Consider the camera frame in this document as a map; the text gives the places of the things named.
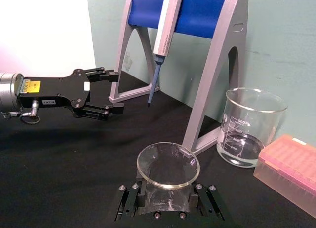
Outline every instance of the blue pipette holder bar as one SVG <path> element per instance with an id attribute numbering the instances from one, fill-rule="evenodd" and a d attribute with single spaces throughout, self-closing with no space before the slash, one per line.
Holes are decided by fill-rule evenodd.
<path id="1" fill-rule="evenodd" d="M 137 30 L 145 51 L 150 79 L 153 80 L 155 65 L 148 28 L 158 28 L 162 4 L 163 0 L 127 0 L 120 31 L 116 72 L 121 72 L 131 33 Z M 195 154 L 216 144 L 218 135 L 222 133 L 217 128 L 201 138 L 198 137 L 206 107 L 211 101 L 211 93 L 227 56 L 230 87 L 242 85 L 247 21 L 248 0 L 182 0 L 175 32 L 212 39 L 183 141 L 183 146 Z M 143 88 L 118 93 L 119 82 L 114 82 L 109 99 L 115 103 L 149 94 L 151 85 L 150 83 Z"/>

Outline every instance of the pink tip rack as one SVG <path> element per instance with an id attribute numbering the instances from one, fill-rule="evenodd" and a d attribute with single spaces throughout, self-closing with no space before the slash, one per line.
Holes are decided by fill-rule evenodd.
<path id="1" fill-rule="evenodd" d="M 260 152 L 254 176 L 316 218 L 316 148 L 284 135 Z"/>

